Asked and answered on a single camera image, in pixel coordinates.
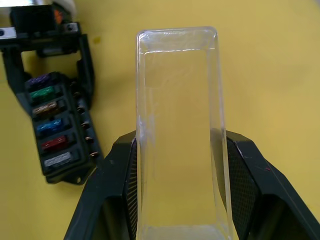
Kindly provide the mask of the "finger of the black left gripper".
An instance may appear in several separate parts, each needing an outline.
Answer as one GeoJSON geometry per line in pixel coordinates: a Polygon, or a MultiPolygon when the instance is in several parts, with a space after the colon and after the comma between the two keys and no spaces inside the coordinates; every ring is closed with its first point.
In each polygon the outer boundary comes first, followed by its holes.
{"type": "Polygon", "coordinates": [[[31,75],[25,72],[21,51],[18,48],[3,48],[1,52],[8,85],[20,106],[31,116],[31,104],[25,87],[25,82],[31,78],[31,75]]]}
{"type": "Polygon", "coordinates": [[[82,34],[78,38],[78,50],[80,52],[80,60],[76,62],[76,91],[79,92],[78,95],[84,99],[90,109],[95,89],[95,71],[87,34],[82,34]]]}

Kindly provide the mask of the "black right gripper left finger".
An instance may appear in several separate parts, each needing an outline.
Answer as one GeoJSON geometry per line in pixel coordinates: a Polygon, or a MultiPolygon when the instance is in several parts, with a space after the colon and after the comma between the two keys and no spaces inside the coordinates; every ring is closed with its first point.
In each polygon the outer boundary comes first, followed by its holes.
{"type": "Polygon", "coordinates": [[[120,136],[88,178],[66,240],[134,240],[138,222],[137,140],[120,136]]]}

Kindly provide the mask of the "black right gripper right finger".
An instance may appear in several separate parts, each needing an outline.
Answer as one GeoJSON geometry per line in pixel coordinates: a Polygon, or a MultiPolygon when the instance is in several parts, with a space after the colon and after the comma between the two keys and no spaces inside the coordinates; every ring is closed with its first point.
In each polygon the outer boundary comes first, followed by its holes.
{"type": "Polygon", "coordinates": [[[232,220],[240,240],[318,240],[320,224],[249,138],[227,131],[232,220]]]}

